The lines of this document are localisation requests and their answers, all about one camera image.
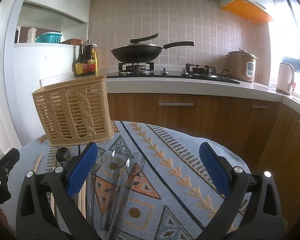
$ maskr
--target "teal basket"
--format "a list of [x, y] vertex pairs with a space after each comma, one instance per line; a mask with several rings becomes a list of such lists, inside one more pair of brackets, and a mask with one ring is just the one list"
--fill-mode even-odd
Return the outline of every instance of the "teal basket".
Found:
[[60, 38], [62, 33], [47, 32], [41, 34], [38, 38], [35, 39], [35, 42], [39, 43], [60, 43]]

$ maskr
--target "rice cooker lid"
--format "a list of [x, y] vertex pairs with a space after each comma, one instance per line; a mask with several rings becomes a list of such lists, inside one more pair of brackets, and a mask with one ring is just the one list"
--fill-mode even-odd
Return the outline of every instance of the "rice cooker lid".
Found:
[[255, 55], [247, 52], [244, 49], [240, 49], [239, 51], [234, 50], [234, 51], [229, 52], [228, 54], [241, 54], [241, 55], [246, 55], [246, 56], [253, 57], [253, 58], [257, 59], [257, 57]]

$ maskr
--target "sauce bottle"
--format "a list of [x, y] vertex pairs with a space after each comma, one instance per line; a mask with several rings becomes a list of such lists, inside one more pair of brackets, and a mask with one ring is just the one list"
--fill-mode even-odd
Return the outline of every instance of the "sauce bottle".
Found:
[[79, 56], [75, 62], [75, 76], [85, 76], [88, 74], [88, 62], [83, 54], [83, 41], [79, 46]]
[[96, 44], [90, 43], [90, 40], [87, 40], [87, 44], [84, 46], [84, 56], [88, 62], [88, 74], [94, 74], [98, 71], [96, 46]]

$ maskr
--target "bottle label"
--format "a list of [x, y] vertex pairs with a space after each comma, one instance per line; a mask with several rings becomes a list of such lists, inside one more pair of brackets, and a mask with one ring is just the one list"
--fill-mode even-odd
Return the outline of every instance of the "bottle label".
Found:
[[82, 68], [83, 68], [84, 73], [88, 72], [88, 64], [87, 63], [82, 63]]
[[96, 60], [89, 59], [88, 60], [88, 72], [95, 72], [96, 71]]
[[75, 64], [75, 72], [77, 75], [80, 75], [83, 73], [83, 63], [76, 63]]

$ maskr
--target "beige woven basket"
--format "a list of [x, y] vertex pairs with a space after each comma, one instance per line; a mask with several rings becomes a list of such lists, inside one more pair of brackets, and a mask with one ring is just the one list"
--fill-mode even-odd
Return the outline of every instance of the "beige woven basket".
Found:
[[33, 92], [32, 97], [52, 146], [79, 145], [113, 138], [106, 76], [42, 87]]

